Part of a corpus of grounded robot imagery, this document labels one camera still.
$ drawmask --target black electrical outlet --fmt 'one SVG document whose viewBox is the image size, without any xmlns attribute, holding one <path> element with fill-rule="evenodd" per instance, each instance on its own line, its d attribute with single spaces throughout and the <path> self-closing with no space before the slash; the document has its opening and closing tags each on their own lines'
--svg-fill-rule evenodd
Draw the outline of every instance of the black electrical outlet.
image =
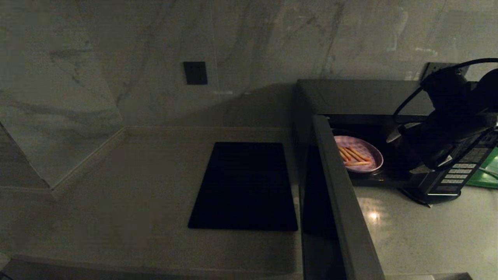
<svg viewBox="0 0 498 280">
<path fill-rule="evenodd" d="M 208 74 L 206 73 L 206 63 L 200 62 L 183 62 L 187 85 L 207 85 Z"/>
</svg>

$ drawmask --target green folder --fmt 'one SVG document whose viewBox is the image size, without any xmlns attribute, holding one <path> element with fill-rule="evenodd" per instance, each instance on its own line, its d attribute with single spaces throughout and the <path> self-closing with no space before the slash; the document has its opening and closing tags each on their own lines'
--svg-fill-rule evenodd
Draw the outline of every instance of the green folder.
<svg viewBox="0 0 498 280">
<path fill-rule="evenodd" d="M 494 148 L 491 154 L 481 165 L 489 171 L 498 172 L 498 147 Z M 467 182 L 467 185 L 474 187 L 498 189 L 498 178 L 484 171 L 477 170 Z"/>
</svg>

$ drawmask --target breadstick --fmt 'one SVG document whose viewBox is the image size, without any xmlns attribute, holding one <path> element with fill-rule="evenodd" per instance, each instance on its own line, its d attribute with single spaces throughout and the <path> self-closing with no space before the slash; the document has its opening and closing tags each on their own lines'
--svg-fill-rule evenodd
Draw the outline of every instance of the breadstick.
<svg viewBox="0 0 498 280">
<path fill-rule="evenodd" d="M 343 147 L 341 146 L 337 146 L 339 148 L 339 151 L 343 152 L 343 154 L 348 158 L 348 160 L 352 160 L 353 158 L 351 157 L 351 155 L 349 154 L 348 151 L 346 151 L 346 149 L 344 149 Z"/>
<path fill-rule="evenodd" d="M 366 157 L 364 154 L 357 151 L 355 148 L 349 147 L 348 149 L 351 150 L 357 156 L 359 156 L 361 159 L 363 159 L 363 161 L 370 161 L 370 159 L 368 157 Z"/>
<path fill-rule="evenodd" d="M 341 157 L 343 158 L 343 161 L 348 161 L 348 158 L 344 155 L 343 152 L 339 151 L 339 153 L 341 154 Z"/>
<path fill-rule="evenodd" d="M 344 148 L 346 151 L 349 152 L 349 154 L 354 157 L 357 161 L 364 161 L 361 157 L 357 156 L 355 153 L 353 153 L 349 148 Z"/>
<path fill-rule="evenodd" d="M 346 162 L 347 166 L 355 166 L 355 165 L 368 165 L 370 161 L 358 161 L 358 162 Z"/>
</svg>

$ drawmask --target kitchen counter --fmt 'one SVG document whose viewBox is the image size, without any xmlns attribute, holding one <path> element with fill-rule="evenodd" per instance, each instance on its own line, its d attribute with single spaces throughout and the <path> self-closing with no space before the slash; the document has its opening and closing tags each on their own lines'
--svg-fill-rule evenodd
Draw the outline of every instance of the kitchen counter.
<svg viewBox="0 0 498 280">
<path fill-rule="evenodd" d="M 498 277 L 498 191 L 467 186 L 428 208 L 395 189 L 354 190 L 386 275 Z"/>
</svg>

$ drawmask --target purple plate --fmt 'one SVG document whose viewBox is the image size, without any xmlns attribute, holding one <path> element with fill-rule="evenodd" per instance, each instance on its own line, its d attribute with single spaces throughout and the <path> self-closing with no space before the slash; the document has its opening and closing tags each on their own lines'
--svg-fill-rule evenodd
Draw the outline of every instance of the purple plate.
<svg viewBox="0 0 498 280">
<path fill-rule="evenodd" d="M 384 163 L 382 154 L 372 144 L 351 136 L 334 136 L 334 138 L 336 140 L 337 146 L 354 148 L 356 151 L 363 154 L 371 161 L 371 164 L 368 165 L 345 165 L 347 170 L 357 173 L 368 173 L 379 169 Z"/>
</svg>

